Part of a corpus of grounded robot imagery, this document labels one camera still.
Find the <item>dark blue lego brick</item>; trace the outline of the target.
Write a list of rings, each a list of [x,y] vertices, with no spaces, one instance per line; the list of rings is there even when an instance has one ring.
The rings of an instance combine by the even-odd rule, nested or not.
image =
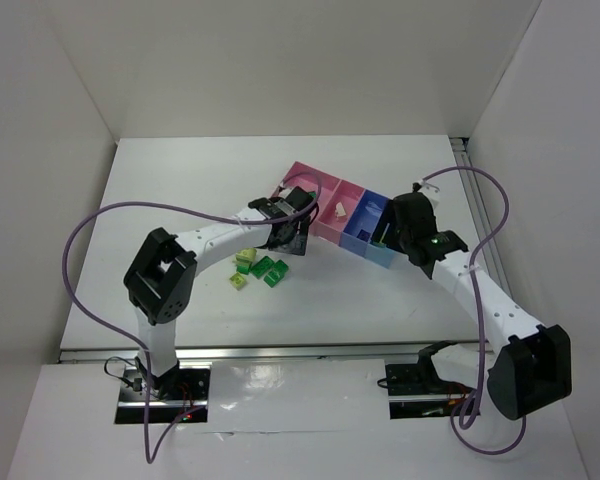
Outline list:
[[[356,238],[359,239],[362,242],[369,243],[371,241],[371,238],[372,238],[372,233],[369,232],[369,231],[366,231],[364,229],[361,229],[358,232]]]

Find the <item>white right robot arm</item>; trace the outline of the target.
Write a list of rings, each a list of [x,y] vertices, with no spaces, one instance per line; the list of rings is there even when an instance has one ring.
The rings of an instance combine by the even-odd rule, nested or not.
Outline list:
[[[408,257],[448,292],[476,322],[477,357],[454,346],[432,354],[442,380],[473,385],[501,415],[518,420],[572,392],[571,340],[559,325],[546,327],[519,307],[472,258],[453,231],[437,227],[434,207],[421,192],[394,198],[387,229],[391,249]]]

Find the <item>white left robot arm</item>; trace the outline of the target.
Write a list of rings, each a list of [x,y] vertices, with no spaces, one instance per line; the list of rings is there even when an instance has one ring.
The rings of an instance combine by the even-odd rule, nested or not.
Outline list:
[[[123,284],[135,308],[142,342],[136,367],[163,396],[179,377],[176,319],[186,310],[194,280],[212,265],[245,248],[276,249],[308,231],[316,196],[299,186],[248,203],[227,223],[216,221],[189,232],[151,231]]]

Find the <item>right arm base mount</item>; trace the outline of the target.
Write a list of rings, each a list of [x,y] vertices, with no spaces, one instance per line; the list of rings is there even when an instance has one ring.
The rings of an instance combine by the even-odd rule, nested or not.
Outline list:
[[[437,342],[421,349],[415,362],[385,365],[385,376],[376,385],[388,393],[392,420],[449,417],[464,403],[472,388],[442,380],[432,360],[434,354],[455,346]]]

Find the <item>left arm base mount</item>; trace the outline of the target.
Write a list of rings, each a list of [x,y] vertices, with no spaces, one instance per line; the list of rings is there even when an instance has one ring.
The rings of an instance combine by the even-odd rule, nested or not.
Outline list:
[[[149,423],[169,424],[180,416],[180,423],[206,423],[211,380],[209,365],[181,364],[175,378],[158,389],[147,388],[136,366],[120,356],[108,358],[104,373],[119,382],[114,423],[140,425],[144,422],[144,404],[149,398]]]

